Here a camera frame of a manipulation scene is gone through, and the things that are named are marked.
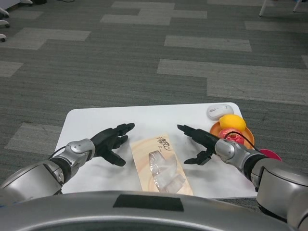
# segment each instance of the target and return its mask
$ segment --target orange plate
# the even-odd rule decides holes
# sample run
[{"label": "orange plate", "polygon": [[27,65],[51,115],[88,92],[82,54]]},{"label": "orange plate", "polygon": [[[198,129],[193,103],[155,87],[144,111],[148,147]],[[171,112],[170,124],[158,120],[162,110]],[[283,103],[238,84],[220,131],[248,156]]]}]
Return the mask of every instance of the orange plate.
[{"label": "orange plate", "polygon": [[[210,133],[215,135],[215,136],[218,136],[219,132],[221,131],[221,127],[220,127],[220,124],[219,122],[217,122],[216,124],[214,124],[212,127],[211,127],[211,130],[210,130]],[[254,138],[254,135],[252,134],[252,132],[249,130],[249,128],[246,127],[245,131],[242,131],[242,134],[247,138],[249,139],[249,141],[255,145],[255,138]],[[246,148],[249,148],[249,149],[253,149],[253,147],[247,142],[245,141],[244,142],[244,145],[246,146]]]}]

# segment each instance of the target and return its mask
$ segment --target pink bowl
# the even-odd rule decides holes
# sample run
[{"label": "pink bowl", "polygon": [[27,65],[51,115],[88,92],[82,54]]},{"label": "pink bowl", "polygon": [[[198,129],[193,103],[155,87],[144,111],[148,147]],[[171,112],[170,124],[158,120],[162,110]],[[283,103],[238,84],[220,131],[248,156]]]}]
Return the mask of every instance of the pink bowl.
[{"label": "pink bowl", "polygon": [[278,156],[275,152],[268,150],[268,149],[260,149],[259,150],[262,154],[266,155],[269,158],[273,158],[273,159],[277,159],[282,161],[282,159],[280,158],[280,156]]}]

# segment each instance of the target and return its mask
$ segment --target lemon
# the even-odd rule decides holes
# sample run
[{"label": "lemon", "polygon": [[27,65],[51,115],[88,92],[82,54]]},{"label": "lemon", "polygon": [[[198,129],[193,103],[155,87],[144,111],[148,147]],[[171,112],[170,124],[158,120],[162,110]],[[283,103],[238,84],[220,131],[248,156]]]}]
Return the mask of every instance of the lemon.
[{"label": "lemon", "polygon": [[225,128],[235,128],[240,131],[244,131],[246,128],[246,123],[243,118],[237,115],[229,114],[224,115],[222,118],[219,119],[219,124],[221,129]]}]

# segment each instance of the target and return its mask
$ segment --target white chair leg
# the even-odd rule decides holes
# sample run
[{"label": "white chair leg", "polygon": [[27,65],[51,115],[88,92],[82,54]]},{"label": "white chair leg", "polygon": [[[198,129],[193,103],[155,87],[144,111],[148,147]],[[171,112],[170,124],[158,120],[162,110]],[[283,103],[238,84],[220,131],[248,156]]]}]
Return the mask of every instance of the white chair leg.
[{"label": "white chair leg", "polygon": [[0,13],[3,14],[4,17],[6,17],[6,18],[8,18],[9,15],[10,15],[6,10],[2,9],[1,7],[0,7]]},{"label": "white chair leg", "polygon": [[293,12],[296,12],[296,9],[298,8],[299,4],[302,2],[302,0],[298,0],[297,4],[295,5]]},{"label": "white chair leg", "polygon": [[4,34],[0,34],[0,41],[5,42],[6,36]]},{"label": "white chair leg", "polygon": [[261,8],[260,13],[259,13],[259,16],[260,16],[260,17],[263,15],[263,12],[265,11],[266,2],[267,2],[267,1],[268,1],[268,0],[264,0],[264,2],[263,2],[262,8]]},{"label": "white chair leg", "polygon": [[5,25],[5,27],[9,28],[10,24],[5,20],[0,20],[0,25]]}]

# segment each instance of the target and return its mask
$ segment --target floor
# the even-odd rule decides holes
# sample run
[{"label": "floor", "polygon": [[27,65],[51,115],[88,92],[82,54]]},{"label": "floor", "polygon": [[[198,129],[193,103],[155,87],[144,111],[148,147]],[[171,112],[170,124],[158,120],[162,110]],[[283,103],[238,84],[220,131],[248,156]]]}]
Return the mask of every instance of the floor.
[{"label": "floor", "polygon": [[181,103],[238,104],[257,147],[308,173],[308,3],[293,13],[292,0],[270,1],[258,17],[262,2],[48,0],[12,11],[0,28],[0,183],[46,159],[72,109]]}]

